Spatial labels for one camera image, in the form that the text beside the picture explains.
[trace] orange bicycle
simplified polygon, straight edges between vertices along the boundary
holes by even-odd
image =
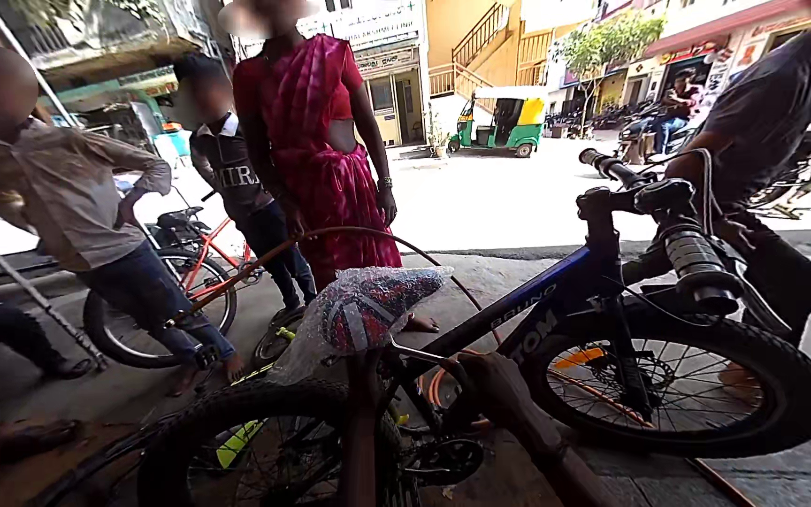
[[[213,194],[214,192],[202,200],[207,200]],[[225,218],[213,231],[208,225],[196,220],[197,214],[202,210],[201,207],[187,207],[164,213],[155,224],[141,226],[159,259],[174,275],[186,297],[194,303],[212,292],[223,290],[231,279],[231,273],[224,269],[218,258],[223,259],[231,271],[237,272],[254,261],[249,245],[243,247],[242,259],[215,245],[214,239],[231,223],[231,219]],[[262,269],[254,271],[252,276],[243,280],[244,285],[258,283],[264,272]],[[208,319],[223,335],[227,334],[233,318],[236,317],[236,291],[236,287],[231,287],[203,308]],[[86,297],[83,320],[89,339],[102,353],[119,363],[147,369],[179,364],[174,354],[152,339],[132,317],[110,307],[95,293],[90,292]]]

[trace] red saree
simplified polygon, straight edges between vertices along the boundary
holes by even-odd
[[[308,228],[357,225],[389,232],[377,209],[365,148],[359,144],[344,154],[326,141],[332,98],[347,60],[352,61],[349,42],[316,35],[273,66],[258,57],[240,62],[233,73],[234,98],[241,115],[261,113],[271,158]],[[319,291],[337,270],[402,265],[396,242],[378,236],[326,235],[300,248]]]

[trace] staircase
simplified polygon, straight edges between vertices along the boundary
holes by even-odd
[[[515,78],[515,85],[543,85],[546,81],[546,63],[550,56],[550,46],[555,36],[555,29],[524,33],[524,22],[522,22],[521,32],[521,40],[518,42],[518,75]]]
[[[478,86],[493,86],[456,62],[428,69],[428,74],[431,78],[431,98],[457,94],[467,100]],[[496,104],[497,101],[493,98],[479,98],[475,102],[475,106],[480,106],[491,114]]]
[[[509,25],[509,7],[495,3],[452,49],[452,61],[468,68]]]

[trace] green and yellow auto rickshaw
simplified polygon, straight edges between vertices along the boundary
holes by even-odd
[[[543,86],[479,87],[459,116],[458,133],[450,138],[451,154],[461,148],[508,148],[526,159],[537,151],[543,134],[543,109],[547,90]],[[478,125],[475,139],[474,107],[484,101],[493,109],[490,125]]]

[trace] handlebar grip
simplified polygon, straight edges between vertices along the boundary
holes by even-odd
[[[665,253],[678,273],[678,289],[711,315],[737,311],[743,286],[725,270],[712,245],[698,231],[679,227],[665,236]]]
[[[620,179],[626,189],[641,187],[650,182],[648,178],[625,167],[620,160],[603,155],[593,148],[587,148],[581,152],[579,159],[581,162],[597,168],[603,176]]]

